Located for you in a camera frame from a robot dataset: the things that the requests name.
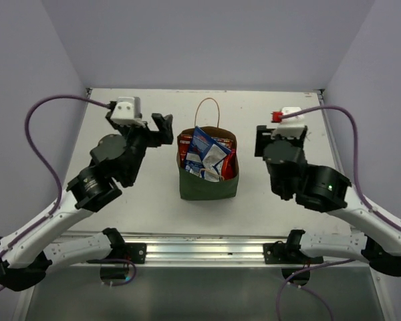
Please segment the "orange red Doritos bag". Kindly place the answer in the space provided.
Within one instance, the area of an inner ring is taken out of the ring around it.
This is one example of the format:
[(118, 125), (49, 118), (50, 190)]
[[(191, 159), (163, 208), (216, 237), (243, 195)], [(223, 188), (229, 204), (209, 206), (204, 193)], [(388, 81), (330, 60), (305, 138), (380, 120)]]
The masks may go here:
[[(234, 140), (232, 140), (230, 138), (213, 137), (213, 139), (229, 149), (233, 148)], [(181, 168), (184, 168), (184, 161), (185, 161), (186, 154), (188, 152), (188, 148), (190, 146), (191, 140), (192, 140), (192, 135), (190, 135), (190, 134), (181, 134), (178, 138), (179, 166)]]

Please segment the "pink Real chips bag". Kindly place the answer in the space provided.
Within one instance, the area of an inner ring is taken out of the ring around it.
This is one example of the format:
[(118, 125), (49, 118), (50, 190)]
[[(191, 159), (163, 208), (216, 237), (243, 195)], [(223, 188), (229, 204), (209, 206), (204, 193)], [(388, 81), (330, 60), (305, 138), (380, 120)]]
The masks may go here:
[(221, 176), (223, 180), (229, 180), (234, 178), (235, 156), (236, 156), (236, 150), (233, 148), (231, 152), (223, 159), (223, 164), (221, 167)]

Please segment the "blue snack bag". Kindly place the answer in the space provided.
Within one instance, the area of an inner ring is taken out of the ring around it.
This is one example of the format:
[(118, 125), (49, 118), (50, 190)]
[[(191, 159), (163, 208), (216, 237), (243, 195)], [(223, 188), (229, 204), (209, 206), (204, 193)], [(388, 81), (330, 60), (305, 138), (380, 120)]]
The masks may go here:
[(231, 152), (201, 127), (195, 127), (184, 161), (184, 170), (213, 183), (224, 181), (221, 176), (223, 159)]

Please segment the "green brown paper bag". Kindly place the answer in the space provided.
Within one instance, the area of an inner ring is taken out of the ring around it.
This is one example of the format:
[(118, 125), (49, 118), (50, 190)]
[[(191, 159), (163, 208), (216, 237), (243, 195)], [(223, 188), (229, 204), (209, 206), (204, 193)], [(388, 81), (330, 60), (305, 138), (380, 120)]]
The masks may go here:
[(212, 201), (235, 197), (239, 184), (237, 138), (220, 127), (221, 109), (217, 107), (214, 126), (183, 130), (177, 137), (177, 165), (180, 198), (186, 201)]

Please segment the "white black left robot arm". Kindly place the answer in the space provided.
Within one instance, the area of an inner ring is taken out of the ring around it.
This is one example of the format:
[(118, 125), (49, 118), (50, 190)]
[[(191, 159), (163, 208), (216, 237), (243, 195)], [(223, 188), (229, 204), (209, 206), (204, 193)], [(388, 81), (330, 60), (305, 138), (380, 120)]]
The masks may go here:
[(147, 148), (173, 143), (172, 115), (153, 113), (153, 131), (144, 121), (114, 125), (115, 134), (100, 139), (90, 151), (90, 164), (74, 177), (58, 198), (30, 223), (0, 237), (0, 285), (20, 292), (42, 281), (53, 270), (76, 263), (122, 263), (130, 252), (115, 228), (92, 237), (56, 243), (76, 223), (87, 219), (135, 183)]

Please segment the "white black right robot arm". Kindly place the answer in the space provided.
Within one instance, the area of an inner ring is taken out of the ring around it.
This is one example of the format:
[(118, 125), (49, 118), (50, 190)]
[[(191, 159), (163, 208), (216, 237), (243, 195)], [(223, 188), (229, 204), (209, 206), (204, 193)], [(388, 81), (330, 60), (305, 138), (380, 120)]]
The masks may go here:
[(350, 180), (337, 170), (310, 165), (303, 149), (307, 129), (299, 138), (288, 139), (275, 129), (256, 128), (255, 156), (266, 164), (271, 190), (284, 201), (337, 217), (357, 229), (349, 235), (309, 234), (293, 229), (285, 242), (266, 245), (280, 263), (318, 263), (323, 257), (352, 259), (373, 270), (401, 277), (401, 231), (368, 209)]

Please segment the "aluminium rail frame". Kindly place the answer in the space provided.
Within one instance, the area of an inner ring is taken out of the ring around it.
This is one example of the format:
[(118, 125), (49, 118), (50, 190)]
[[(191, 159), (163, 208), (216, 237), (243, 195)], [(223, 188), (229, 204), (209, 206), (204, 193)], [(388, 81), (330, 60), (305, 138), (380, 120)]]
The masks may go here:
[(254, 157), (255, 128), (285, 106), (320, 104), (319, 93), (94, 88), (106, 102), (141, 99), (144, 117), (172, 114), (175, 133), (219, 122), (238, 141), (237, 195), (184, 201), (178, 193), (176, 149), (151, 149), (134, 187), (62, 236), (81, 240), (105, 227), (146, 246), (144, 263), (127, 286), (99, 281), (100, 265), (80, 263), (47, 276), (22, 293), (16, 320), (392, 320), (382, 276), (360, 262), (326, 256), (305, 289), (283, 283), (284, 263), (267, 265), (266, 243), (304, 229), (316, 244), (360, 242), (360, 232), (323, 213), (282, 201), (271, 192), (264, 163)]

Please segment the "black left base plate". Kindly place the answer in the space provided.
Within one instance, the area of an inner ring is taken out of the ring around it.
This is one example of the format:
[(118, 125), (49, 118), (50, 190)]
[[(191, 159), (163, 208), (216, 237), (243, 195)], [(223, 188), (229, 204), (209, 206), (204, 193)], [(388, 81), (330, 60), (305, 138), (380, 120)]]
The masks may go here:
[(134, 264), (144, 264), (146, 261), (147, 245), (145, 243), (126, 243), (123, 258)]

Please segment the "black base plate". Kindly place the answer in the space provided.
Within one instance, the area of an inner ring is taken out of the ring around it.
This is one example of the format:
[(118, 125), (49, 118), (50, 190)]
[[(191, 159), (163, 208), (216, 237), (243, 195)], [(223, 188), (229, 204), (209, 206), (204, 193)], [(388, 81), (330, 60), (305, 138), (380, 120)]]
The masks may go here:
[(145, 243), (126, 243), (123, 258), (134, 264), (144, 264), (146, 261), (147, 245)]
[(309, 261), (298, 245), (288, 245), (282, 241), (264, 243), (263, 257), (266, 264), (304, 264)]

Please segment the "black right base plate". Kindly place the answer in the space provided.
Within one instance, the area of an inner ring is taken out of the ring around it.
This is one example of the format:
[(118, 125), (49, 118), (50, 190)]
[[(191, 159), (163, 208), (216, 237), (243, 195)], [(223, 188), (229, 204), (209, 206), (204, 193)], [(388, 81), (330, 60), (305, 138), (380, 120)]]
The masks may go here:
[(304, 264), (309, 261), (298, 245), (288, 245), (282, 241), (264, 243), (263, 257), (266, 264)]

